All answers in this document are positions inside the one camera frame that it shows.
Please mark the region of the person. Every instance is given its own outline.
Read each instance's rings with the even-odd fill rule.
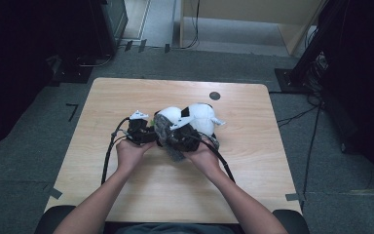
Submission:
[[[97,233],[144,153],[155,145],[155,142],[135,145],[129,140],[121,140],[116,145],[116,172],[69,213],[55,233]],[[218,158],[207,146],[201,143],[196,151],[183,154],[219,189],[245,233],[287,233],[267,208],[229,179],[221,170]]]

